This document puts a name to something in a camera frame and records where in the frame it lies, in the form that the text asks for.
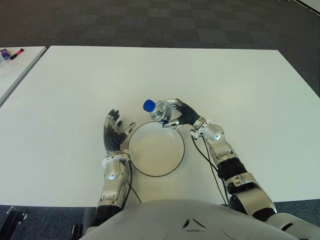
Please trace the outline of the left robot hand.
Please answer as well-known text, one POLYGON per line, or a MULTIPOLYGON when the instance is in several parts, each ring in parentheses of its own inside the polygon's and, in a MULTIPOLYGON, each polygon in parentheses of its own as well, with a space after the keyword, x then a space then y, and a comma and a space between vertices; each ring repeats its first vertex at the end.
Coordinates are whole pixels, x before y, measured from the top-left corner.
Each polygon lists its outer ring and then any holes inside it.
POLYGON ((103 143, 106 150, 106 156, 111 157, 121 154, 121 145, 136 127, 132 122, 124 131, 119 132, 122 121, 119 120, 119 110, 112 109, 106 116, 103 125, 103 143))

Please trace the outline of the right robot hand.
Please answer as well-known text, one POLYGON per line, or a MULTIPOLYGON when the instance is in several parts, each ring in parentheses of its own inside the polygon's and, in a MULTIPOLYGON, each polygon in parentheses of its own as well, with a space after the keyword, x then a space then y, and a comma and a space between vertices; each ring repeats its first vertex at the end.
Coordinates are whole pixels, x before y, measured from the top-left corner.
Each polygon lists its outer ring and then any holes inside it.
POLYGON ((169 120, 168 123, 164 123, 162 125, 163 128, 173 128, 182 125, 193 126, 194 123, 200 118, 200 116, 192 107, 178 98, 166 99, 165 102, 169 106, 174 107, 178 112, 180 112, 180 116, 178 118, 169 120))

